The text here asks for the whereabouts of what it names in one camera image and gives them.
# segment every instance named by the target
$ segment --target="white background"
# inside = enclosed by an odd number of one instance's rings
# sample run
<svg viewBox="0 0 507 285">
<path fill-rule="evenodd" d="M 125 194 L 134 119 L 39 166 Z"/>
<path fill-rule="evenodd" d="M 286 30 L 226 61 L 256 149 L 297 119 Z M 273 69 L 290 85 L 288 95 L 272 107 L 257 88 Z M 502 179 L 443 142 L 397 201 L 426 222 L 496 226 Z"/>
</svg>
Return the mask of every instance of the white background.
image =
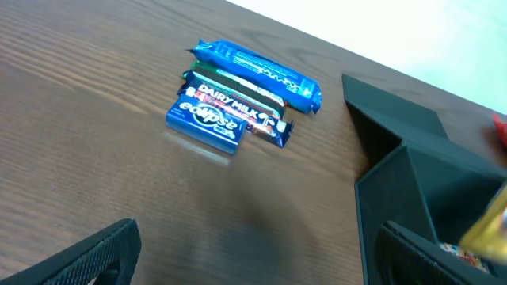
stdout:
<svg viewBox="0 0 507 285">
<path fill-rule="evenodd" d="M 507 114 L 506 0 L 229 1 Z"/>
</svg>

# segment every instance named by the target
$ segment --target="candy bar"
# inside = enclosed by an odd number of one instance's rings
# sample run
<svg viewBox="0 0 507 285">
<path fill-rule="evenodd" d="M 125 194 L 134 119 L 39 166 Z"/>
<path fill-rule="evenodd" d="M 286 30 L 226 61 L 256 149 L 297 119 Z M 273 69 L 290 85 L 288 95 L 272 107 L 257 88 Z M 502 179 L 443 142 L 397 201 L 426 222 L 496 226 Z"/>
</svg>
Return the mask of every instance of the candy bar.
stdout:
<svg viewBox="0 0 507 285">
<path fill-rule="evenodd" d="M 256 104 L 257 102 L 260 102 L 276 110 L 277 113 L 280 114 L 277 119 L 282 120 L 284 118 L 287 103 L 280 96 L 205 62 L 196 61 L 192 65 L 192 70 L 212 79 L 215 82 L 221 83 L 231 89 L 247 95 L 248 98 L 254 100 Z"/>
<path fill-rule="evenodd" d="M 200 40 L 191 52 L 200 61 L 275 93 L 301 112 L 316 113 L 320 109 L 322 95 L 315 80 L 263 55 L 226 40 L 209 43 Z"/>
<path fill-rule="evenodd" d="M 210 78 L 189 70 L 186 83 L 180 88 L 181 97 L 196 98 L 226 114 L 247 121 L 246 130 L 278 147 L 284 147 L 293 125 L 278 120 L 276 111 Z"/>
</svg>

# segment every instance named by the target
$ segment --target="eclipse mints pack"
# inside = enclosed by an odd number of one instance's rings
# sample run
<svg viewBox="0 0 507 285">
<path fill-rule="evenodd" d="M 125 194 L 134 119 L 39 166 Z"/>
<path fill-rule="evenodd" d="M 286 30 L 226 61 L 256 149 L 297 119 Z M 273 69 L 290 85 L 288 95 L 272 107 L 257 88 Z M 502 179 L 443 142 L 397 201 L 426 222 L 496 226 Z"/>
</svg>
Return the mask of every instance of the eclipse mints pack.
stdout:
<svg viewBox="0 0 507 285">
<path fill-rule="evenodd" d="M 180 96 L 167 112 L 166 126 L 234 154 L 246 129 L 246 121 L 197 99 Z"/>
</svg>

